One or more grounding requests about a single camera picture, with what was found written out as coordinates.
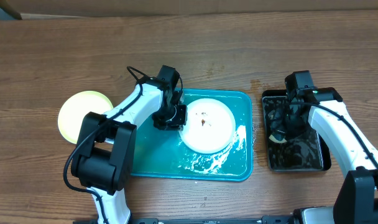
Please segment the white plate with sauce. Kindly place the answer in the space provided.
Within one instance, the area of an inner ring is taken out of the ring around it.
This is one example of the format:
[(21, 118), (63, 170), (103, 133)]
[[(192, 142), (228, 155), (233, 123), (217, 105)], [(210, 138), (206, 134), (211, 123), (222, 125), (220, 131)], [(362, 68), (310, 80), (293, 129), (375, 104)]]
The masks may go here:
[(187, 121), (179, 135), (191, 150), (214, 154), (233, 140), (236, 120), (232, 111), (221, 101), (201, 98), (187, 105)]

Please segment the yellow-green plate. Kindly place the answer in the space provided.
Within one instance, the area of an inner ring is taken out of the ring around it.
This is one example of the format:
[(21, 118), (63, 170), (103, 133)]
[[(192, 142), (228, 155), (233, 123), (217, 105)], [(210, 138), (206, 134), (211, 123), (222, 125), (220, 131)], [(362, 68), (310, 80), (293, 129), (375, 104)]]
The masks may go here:
[(76, 144), (83, 118), (94, 112), (103, 114), (113, 109), (111, 101), (97, 91), (82, 91), (67, 99), (58, 114), (58, 130), (63, 138)]

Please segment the teal yellow sponge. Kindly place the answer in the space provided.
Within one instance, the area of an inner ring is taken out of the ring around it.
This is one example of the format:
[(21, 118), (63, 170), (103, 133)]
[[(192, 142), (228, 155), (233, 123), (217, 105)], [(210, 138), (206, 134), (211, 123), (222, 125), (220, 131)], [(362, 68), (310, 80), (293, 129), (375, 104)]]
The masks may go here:
[(284, 144), (287, 142), (286, 138), (284, 135), (281, 135), (281, 134), (271, 134), (269, 136), (269, 139), (276, 143), (276, 144)]

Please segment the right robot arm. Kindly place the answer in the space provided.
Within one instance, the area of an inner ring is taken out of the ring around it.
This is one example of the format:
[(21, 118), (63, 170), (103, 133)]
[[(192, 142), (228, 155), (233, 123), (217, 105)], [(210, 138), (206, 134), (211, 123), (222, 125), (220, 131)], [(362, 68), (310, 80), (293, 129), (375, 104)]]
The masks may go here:
[(299, 223), (378, 223), (378, 150), (352, 120), (334, 88), (289, 90), (265, 118), (273, 142), (297, 137), (306, 127), (314, 129), (344, 175), (334, 205), (301, 208)]

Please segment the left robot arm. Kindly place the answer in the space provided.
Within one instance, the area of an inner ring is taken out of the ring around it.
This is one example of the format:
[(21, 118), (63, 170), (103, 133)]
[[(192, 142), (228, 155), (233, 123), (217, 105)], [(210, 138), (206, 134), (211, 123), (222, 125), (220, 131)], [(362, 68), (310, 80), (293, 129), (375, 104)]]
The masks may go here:
[(124, 187), (134, 162), (137, 129), (152, 118), (156, 129), (181, 130), (187, 120), (178, 75), (147, 77), (106, 114), (85, 115), (77, 144), (63, 168), (65, 185), (93, 196), (100, 223), (130, 223)]

